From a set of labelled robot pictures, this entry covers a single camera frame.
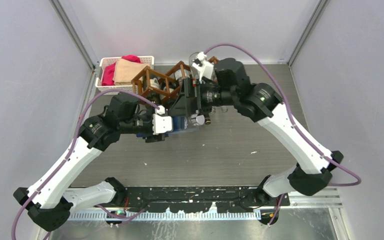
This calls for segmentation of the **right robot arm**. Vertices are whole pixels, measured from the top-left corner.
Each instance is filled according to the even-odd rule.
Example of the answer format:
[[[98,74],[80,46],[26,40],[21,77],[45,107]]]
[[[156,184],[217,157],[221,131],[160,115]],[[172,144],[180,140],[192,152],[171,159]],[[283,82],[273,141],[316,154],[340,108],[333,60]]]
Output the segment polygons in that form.
[[[207,114],[212,107],[233,106],[239,114],[271,133],[296,159],[296,165],[260,183],[257,198],[271,205],[277,196],[297,191],[312,196],[330,184],[332,172],[343,155],[320,145],[288,114],[286,101],[268,84],[251,83],[244,65],[225,58],[211,63],[194,60],[192,78],[182,81],[181,90],[168,113],[173,117]]]

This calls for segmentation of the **dark green wine bottle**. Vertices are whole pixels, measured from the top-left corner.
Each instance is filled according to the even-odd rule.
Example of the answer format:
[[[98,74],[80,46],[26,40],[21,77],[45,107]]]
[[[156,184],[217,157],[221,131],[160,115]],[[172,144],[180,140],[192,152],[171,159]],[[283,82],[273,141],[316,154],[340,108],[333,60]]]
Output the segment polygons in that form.
[[[147,81],[145,80],[144,77],[142,78],[142,83],[143,83],[142,88],[145,91],[146,88],[148,87],[148,84],[147,84]],[[154,76],[154,75],[150,76],[150,86],[153,87],[153,88],[161,90],[161,85],[159,84],[157,77]],[[154,92],[154,91],[151,91],[150,94],[148,94],[145,98],[150,100],[151,102],[153,102],[156,105],[161,105],[162,104],[161,96],[158,93]]]

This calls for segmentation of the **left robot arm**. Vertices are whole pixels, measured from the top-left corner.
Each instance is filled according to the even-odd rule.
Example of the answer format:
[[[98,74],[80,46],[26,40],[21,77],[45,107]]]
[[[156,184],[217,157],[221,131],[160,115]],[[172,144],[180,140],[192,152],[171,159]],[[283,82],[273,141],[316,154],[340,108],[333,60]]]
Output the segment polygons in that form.
[[[102,113],[80,116],[64,154],[36,183],[19,187],[13,194],[36,225],[52,232],[78,211],[100,204],[118,207],[126,201],[127,190],[114,177],[74,193],[69,193],[68,188],[122,134],[143,134],[162,140],[165,133],[173,130],[172,118],[163,106],[152,104],[151,109],[138,112],[140,102],[145,101],[138,94],[122,91],[111,98]]]

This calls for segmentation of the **blue square glass bottle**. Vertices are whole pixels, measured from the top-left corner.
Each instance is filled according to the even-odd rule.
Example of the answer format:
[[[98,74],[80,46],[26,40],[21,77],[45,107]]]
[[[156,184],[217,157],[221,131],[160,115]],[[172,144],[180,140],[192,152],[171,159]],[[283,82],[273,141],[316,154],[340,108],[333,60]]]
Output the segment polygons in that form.
[[[170,135],[194,132],[198,130],[200,126],[205,124],[205,118],[203,115],[193,114],[189,117],[171,117],[173,123],[173,131],[165,133],[165,137],[168,137]]]

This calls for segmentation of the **brown wooden wine rack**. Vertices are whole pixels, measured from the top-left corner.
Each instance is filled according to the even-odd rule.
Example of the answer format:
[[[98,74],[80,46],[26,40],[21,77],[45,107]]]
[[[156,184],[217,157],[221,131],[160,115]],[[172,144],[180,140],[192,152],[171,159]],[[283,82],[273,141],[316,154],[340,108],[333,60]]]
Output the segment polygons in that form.
[[[156,103],[166,104],[178,97],[181,81],[187,77],[192,77],[192,69],[179,61],[165,74],[146,66],[131,83],[134,93]]]

